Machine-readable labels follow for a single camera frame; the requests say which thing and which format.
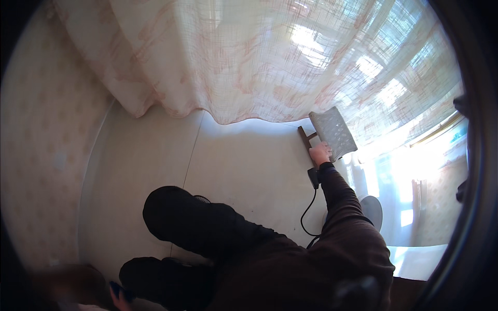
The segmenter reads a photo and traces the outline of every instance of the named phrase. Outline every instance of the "pink patterned curtain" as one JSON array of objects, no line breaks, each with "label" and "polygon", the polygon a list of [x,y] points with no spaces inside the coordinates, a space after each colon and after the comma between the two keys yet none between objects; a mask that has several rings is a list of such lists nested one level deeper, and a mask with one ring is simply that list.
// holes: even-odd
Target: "pink patterned curtain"
[{"label": "pink patterned curtain", "polygon": [[76,47],[136,117],[160,104],[220,124],[337,106],[358,145],[441,122],[462,93],[425,0],[54,0]]}]

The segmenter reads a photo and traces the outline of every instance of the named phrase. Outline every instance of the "person's leg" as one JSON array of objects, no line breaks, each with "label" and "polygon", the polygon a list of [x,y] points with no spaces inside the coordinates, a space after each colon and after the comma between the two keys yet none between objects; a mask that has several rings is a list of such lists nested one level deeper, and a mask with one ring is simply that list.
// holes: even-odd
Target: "person's leg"
[{"label": "person's leg", "polygon": [[226,260],[284,236],[245,220],[226,204],[206,204],[174,186],[161,187],[149,195],[143,219],[158,239],[214,260]]},{"label": "person's leg", "polygon": [[213,294],[213,269],[184,266],[172,258],[133,258],[121,267],[123,287],[168,310],[203,310]]}]

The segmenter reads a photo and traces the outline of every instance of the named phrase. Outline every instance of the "brown sweater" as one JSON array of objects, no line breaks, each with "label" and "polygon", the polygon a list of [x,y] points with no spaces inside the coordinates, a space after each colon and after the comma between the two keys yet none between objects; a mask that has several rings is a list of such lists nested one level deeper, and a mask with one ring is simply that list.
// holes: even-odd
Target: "brown sweater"
[{"label": "brown sweater", "polygon": [[[281,237],[238,257],[219,273],[207,310],[388,309],[394,266],[384,239],[331,163],[319,179],[329,212],[320,239],[307,250]],[[375,285],[339,298],[365,277]]]}]

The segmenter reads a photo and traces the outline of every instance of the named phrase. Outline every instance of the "sleeve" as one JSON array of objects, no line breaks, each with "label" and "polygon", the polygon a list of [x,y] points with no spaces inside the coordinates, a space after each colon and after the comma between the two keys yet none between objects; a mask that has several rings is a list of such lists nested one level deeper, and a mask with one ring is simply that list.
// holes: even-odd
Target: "sleeve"
[{"label": "sleeve", "polygon": [[372,276],[377,282],[376,310],[387,310],[394,266],[384,239],[362,213],[355,192],[330,162],[320,165],[319,180],[328,216],[309,254],[333,283]]}]

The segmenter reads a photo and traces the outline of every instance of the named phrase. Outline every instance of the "person's hand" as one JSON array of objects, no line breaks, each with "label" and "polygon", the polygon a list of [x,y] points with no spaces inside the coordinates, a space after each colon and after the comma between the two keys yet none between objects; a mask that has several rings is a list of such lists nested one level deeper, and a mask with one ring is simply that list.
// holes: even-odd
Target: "person's hand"
[{"label": "person's hand", "polygon": [[114,295],[114,291],[111,287],[109,287],[109,290],[111,291],[111,297],[113,298],[113,303],[116,308],[121,311],[131,311],[131,305],[126,301],[123,291],[120,291],[120,297],[117,298],[116,295]]},{"label": "person's hand", "polygon": [[318,166],[322,163],[330,162],[330,156],[332,156],[332,150],[325,141],[322,141],[315,147],[310,148],[309,152],[311,159],[313,159]]}]

